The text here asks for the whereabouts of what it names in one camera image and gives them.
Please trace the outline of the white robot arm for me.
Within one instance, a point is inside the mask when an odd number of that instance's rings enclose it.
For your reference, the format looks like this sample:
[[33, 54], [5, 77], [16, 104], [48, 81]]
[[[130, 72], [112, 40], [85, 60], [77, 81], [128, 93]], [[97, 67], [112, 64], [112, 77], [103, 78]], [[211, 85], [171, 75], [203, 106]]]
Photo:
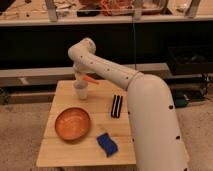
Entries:
[[68, 50], [79, 73], [87, 69], [127, 92], [127, 108], [137, 171], [189, 171], [184, 141], [170, 88], [160, 77], [144, 74], [95, 55], [84, 38]]

